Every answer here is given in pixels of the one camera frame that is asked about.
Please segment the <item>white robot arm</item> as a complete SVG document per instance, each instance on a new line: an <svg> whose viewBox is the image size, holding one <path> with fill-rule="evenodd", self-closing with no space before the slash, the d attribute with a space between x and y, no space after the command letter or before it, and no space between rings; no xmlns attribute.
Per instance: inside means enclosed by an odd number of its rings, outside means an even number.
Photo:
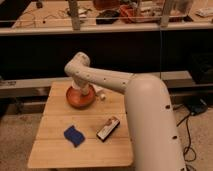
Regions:
<svg viewBox="0 0 213 171"><path fill-rule="evenodd" d="M93 83L124 95L135 171L187 171L169 92L159 77L92 68L83 52L64 71L78 88Z"/></svg>

